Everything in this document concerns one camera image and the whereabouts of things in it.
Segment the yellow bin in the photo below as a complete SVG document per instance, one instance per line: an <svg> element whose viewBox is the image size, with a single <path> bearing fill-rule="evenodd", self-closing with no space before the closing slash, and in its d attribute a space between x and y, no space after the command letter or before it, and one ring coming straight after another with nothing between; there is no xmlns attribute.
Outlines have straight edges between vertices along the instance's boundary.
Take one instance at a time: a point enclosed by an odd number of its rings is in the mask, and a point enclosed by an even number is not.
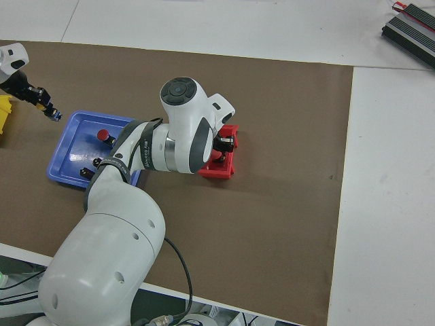
<svg viewBox="0 0 435 326"><path fill-rule="evenodd" d="M11 97L10 95L0 95L0 134L3 134L3 126L7 116L12 112L12 104L9 102Z"/></svg>

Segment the cable connector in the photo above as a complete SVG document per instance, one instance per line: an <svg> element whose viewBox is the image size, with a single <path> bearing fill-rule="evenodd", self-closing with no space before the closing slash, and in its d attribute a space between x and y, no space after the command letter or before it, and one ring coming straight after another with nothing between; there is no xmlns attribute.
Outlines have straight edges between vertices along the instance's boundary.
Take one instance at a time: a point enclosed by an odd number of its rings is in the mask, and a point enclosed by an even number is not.
<svg viewBox="0 0 435 326"><path fill-rule="evenodd" d="M171 315L160 316L160 317L154 318L146 326L169 326L169 324L172 323L173 321L174 321L174 317Z"/></svg>

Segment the blue tray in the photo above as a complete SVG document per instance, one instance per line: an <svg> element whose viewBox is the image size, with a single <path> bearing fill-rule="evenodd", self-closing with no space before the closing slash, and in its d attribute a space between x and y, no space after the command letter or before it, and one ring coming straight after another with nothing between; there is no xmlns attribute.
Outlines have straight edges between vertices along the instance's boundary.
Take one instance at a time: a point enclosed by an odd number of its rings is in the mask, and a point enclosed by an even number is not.
<svg viewBox="0 0 435 326"><path fill-rule="evenodd" d="M98 140L97 132L107 129L115 138L121 133L131 120L130 117L118 117L104 113L90 111L76 111L69 118L52 159L47 167L49 179L88 187L89 180L80 176L83 167L96 171L92 165L95 158L104 158L109 155L111 147ZM132 176L135 185L139 178L139 171Z"/></svg>

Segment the white tabletop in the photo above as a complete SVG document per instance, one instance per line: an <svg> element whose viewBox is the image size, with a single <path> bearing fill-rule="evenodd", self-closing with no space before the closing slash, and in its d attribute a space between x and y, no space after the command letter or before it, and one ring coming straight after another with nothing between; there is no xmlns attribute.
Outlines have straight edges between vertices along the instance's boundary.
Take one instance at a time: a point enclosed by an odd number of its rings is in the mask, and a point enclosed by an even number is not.
<svg viewBox="0 0 435 326"><path fill-rule="evenodd" d="M0 39L359 67L328 324L433 325L435 74L381 38L392 3L2 0ZM433 0L413 3L435 14Z"/></svg>

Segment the brown mat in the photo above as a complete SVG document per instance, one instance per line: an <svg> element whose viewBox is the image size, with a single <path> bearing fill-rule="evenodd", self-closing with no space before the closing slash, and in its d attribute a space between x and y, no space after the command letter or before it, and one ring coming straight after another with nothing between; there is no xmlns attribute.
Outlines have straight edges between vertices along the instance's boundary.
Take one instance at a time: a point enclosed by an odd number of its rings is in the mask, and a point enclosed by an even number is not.
<svg viewBox="0 0 435 326"><path fill-rule="evenodd" d="M11 43L2 41L0 45ZM0 242L53 256L82 218L83 191L46 167L69 115L98 111L167 117L159 90L190 76L224 95L239 124L229 181L150 173L167 236L194 294L301 323L326 325L343 176L352 68L204 54L23 42L29 81L64 114L50 122L15 102L0 137ZM186 292L164 244L147 282Z"/></svg>

